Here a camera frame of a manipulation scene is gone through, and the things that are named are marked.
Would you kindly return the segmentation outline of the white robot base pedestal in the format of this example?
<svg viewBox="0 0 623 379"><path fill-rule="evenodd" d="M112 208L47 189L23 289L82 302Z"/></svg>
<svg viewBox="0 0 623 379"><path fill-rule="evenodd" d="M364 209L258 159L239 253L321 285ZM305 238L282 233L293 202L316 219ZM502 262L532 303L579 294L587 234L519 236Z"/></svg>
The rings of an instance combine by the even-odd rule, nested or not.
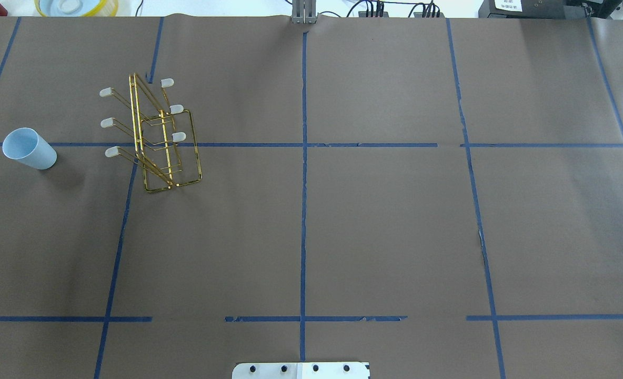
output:
<svg viewBox="0 0 623 379"><path fill-rule="evenodd" d="M364 362L275 362L235 365L232 378L370 378Z"/></svg>

